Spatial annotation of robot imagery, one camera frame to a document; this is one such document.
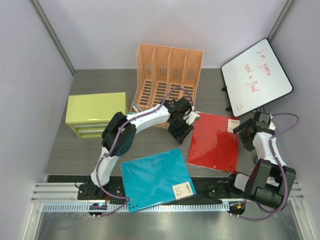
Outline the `red A4 folder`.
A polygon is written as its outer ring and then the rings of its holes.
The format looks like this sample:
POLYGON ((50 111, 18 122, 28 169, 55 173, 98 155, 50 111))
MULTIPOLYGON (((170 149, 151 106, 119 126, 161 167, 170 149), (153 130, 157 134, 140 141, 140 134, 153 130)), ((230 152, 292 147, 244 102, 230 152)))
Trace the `red A4 folder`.
POLYGON ((240 125, 235 117, 199 112, 189 147, 187 163, 227 173, 238 170, 239 135, 233 130, 240 125))

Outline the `blue white pen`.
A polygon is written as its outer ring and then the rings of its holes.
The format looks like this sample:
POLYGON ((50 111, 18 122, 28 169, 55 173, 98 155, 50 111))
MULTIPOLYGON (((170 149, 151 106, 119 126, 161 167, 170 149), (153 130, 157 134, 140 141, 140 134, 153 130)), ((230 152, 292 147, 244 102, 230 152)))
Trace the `blue white pen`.
POLYGON ((142 112, 141 108, 135 102, 131 103, 131 108, 132 108, 132 112, 135 112, 135 113, 142 112))

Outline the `teal A4 folder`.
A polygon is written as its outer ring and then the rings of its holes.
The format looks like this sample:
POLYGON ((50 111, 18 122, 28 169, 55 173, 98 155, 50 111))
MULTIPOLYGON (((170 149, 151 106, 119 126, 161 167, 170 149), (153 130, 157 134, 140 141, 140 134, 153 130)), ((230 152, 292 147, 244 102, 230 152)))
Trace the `teal A4 folder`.
POLYGON ((197 194, 179 148, 123 162, 121 171, 129 213, 197 194))

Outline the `orange plastic file organizer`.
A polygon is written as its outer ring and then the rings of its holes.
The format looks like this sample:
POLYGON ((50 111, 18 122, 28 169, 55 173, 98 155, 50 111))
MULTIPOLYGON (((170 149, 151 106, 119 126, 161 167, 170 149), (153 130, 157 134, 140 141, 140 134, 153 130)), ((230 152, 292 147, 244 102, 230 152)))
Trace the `orange plastic file organizer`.
POLYGON ((204 52, 170 46, 140 44, 137 54, 137 88, 133 102, 142 111, 185 97, 196 102, 204 52))

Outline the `green metal drawer cabinet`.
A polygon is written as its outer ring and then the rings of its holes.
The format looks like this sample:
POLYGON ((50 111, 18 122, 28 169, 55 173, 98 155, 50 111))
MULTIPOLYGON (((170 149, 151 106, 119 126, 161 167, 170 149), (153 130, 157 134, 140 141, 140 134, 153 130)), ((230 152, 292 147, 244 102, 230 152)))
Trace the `green metal drawer cabinet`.
POLYGON ((128 113, 125 92, 70 95, 65 123, 80 138, 99 138, 113 116, 128 113))

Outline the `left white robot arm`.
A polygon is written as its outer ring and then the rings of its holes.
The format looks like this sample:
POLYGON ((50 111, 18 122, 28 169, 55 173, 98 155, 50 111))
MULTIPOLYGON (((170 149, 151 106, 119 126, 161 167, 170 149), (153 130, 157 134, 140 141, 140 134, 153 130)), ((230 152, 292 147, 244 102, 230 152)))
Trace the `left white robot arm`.
POLYGON ((111 172, 118 159, 131 148, 135 136, 158 124, 169 123, 168 132, 181 145, 193 123, 200 115, 185 98, 163 100, 148 110, 125 115, 117 112, 102 132, 102 148, 99 160, 85 186, 90 199, 102 199, 106 193, 111 172))

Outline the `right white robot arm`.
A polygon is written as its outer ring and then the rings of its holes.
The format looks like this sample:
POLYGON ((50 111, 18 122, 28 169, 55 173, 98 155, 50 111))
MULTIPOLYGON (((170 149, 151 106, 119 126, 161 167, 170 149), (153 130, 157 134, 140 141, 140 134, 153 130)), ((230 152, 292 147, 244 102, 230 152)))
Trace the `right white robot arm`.
POLYGON ((272 118, 270 113, 257 111, 233 130, 246 150, 256 151, 258 161, 250 175, 231 173, 225 190, 230 197, 243 197, 276 210, 286 204, 296 171, 280 156, 272 118))

